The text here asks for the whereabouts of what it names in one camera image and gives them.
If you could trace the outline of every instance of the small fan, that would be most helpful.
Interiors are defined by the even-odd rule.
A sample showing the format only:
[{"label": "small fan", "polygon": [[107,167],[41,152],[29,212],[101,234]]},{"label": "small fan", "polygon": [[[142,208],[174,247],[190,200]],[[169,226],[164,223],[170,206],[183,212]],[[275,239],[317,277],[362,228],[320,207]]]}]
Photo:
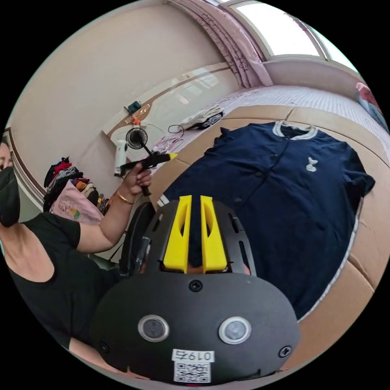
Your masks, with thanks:
[{"label": "small fan", "polygon": [[[134,127],[127,132],[126,143],[127,146],[131,149],[139,150],[144,148],[149,154],[149,156],[152,155],[151,151],[146,147],[147,132],[140,127]],[[150,195],[149,189],[147,187],[142,187],[142,192],[144,196]]]}]

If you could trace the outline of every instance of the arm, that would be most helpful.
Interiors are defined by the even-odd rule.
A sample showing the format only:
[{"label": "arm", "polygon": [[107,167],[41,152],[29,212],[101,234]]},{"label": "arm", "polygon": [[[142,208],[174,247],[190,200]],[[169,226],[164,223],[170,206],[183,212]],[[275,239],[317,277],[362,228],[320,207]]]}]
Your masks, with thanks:
[{"label": "arm", "polygon": [[128,370],[126,373],[117,370],[116,368],[108,365],[99,355],[98,351],[74,338],[71,338],[70,340],[69,351],[77,355],[79,358],[93,364],[94,366],[104,368],[105,370],[111,371],[113,373],[122,374],[134,378],[148,379],[140,375],[133,374],[130,370]]},{"label": "arm", "polygon": [[99,225],[80,224],[80,241],[77,250],[89,254],[100,253],[108,251],[118,243],[129,222],[136,196],[142,192],[142,187],[149,186],[151,182],[150,171],[141,172],[141,170],[142,166],[138,164],[125,177],[110,209]]}]

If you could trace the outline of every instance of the white collar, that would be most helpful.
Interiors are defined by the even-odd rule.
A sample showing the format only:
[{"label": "white collar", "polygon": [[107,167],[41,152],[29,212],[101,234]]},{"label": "white collar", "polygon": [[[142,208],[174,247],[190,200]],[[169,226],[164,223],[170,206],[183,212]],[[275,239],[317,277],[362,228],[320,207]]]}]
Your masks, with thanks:
[{"label": "white collar", "polygon": [[282,133],[282,129],[281,127],[282,126],[287,126],[287,127],[291,127],[292,129],[295,129],[295,130],[303,130],[303,131],[307,131],[306,134],[302,134],[302,135],[296,135],[295,137],[291,138],[291,140],[296,140],[296,139],[311,139],[311,138],[314,138],[317,133],[318,133],[318,129],[312,125],[309,125],[307,128],[305,129],[302,129],[300,127],[296,127],[296,126],[291,126],[290,124],[288,124],[286,121],[278,121],[278,122],[275,122],[275,125],[272,129],[272,132],[279,136],[279,137],[285,137],[285,135]]}]

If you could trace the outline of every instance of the black t-shirt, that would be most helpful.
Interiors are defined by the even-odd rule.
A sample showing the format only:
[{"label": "black t-shirt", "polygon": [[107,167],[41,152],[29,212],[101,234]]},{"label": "black t-shirt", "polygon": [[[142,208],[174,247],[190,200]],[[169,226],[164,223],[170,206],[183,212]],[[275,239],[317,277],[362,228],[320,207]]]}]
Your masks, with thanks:
[{"label": "black t-shirt", "polygon": [[103,270],[76,250],[80,224],[47,212],[25,222],[54,265],[44,283],[11,276],[28,307],[46,330],[65,348],[73,337],[91,345],[89,326],[103,295],[120,280],[117,269]]}]

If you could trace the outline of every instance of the gold bracelet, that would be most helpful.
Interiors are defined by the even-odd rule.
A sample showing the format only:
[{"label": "gold bracelet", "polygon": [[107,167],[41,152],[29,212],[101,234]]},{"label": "gold bracelet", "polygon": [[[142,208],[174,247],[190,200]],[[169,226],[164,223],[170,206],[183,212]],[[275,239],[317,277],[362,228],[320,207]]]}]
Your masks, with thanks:
[{"label": "gold bracelet", "polygon": [[128,201],[124,196],[122,196],[122,195],[119,193],[119,191],[117,191],[117,195],[118,195],[122,200],[124,200],[126,203],[128,203],[128,204],[134,204],[134,202],[130,202],[130,201]]}]

